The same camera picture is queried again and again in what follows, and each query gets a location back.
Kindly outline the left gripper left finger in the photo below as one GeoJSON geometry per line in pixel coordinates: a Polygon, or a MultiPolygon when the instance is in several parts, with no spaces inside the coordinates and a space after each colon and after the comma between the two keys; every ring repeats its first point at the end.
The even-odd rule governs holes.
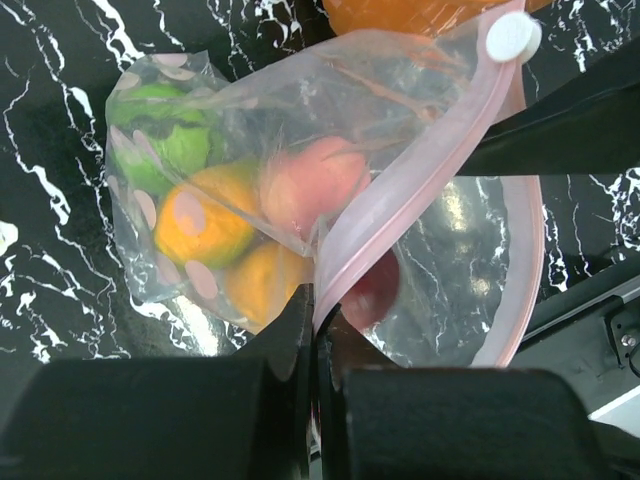
{"type": "Polygon", "coordinates": [[[61,360],[1,431],[5,479],[305,479],[313,289],[233,354],[61,360]]]}

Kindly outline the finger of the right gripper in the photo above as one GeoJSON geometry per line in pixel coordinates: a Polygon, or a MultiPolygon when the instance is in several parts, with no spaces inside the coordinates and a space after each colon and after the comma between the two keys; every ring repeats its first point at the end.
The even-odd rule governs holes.
{"type": "Polygon", "coordinates": [[[617,174],[639,166],[639,39],[495,125],[460,176],[617,174]]]}

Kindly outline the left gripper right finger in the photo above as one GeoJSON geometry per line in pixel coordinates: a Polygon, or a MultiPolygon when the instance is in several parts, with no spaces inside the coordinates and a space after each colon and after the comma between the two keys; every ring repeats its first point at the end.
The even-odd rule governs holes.
{"type": "Polygon", "coordinates": [[[327,479],[610,479],[586,411],[542,370],[401,368],[341,315],[322,323],[327,479]]]}

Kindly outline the yellow orange mango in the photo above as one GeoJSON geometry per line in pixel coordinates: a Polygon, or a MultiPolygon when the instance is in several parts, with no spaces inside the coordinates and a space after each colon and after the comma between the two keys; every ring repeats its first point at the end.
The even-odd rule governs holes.
{"type": "Polygon", "coordinates": [[[256,328],[277,318],[299,285],[312,277],[313,261],[269,241],[245,255],[225,274],[225,293],[233,307],[256,328]]]}

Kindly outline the yellow green mango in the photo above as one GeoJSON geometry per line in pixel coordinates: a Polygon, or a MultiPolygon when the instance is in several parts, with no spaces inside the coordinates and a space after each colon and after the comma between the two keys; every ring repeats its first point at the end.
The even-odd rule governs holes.
{"type": "Polygon", "coordinates": [[[254,227],[238,213],[259,214],[256,163],[207,167],[173,187],[154,228],[158,250],[176,265],[199,261],[214,269],[231,264],[249,246],[254,227]]]}

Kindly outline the pink peach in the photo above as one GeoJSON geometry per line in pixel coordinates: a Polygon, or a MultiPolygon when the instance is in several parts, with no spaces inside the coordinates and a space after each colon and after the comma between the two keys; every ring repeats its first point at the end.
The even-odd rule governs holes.
{"type": "Polygon", "coordinates": [[[321,216],[338,213],[371,183],[365,155],[342,137],[314,141],[302,152],[268,160],[259,197],[269,222],[306,240],[321,216]]]}

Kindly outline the pink dotted zip bag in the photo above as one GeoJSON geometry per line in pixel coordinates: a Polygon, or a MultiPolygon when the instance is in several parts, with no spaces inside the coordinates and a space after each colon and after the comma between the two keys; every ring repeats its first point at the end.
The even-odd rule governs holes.
{"type": "Polygon", "coordinates": [[[522,1],[342,33],[243,79],[152,54],[106,105],[117,251],[140,301],[251,333],[303,284],[403,366],[504,366],[542,272],[537,177],[472,173],[525,107],[540,44],[522,1]]]}

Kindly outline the green striped ball fruit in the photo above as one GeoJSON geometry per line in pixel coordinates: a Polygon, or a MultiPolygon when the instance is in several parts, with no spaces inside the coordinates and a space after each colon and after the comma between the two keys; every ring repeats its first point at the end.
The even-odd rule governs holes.
{"type": "Polygon", "coordinates": [[[112,159],[129,184],[163,195],[173,170],[183,178],[203,169],[211,150],[206,117],[182,103],[185,93],[162,83],[123,90],[107,102],[112,159]]]}

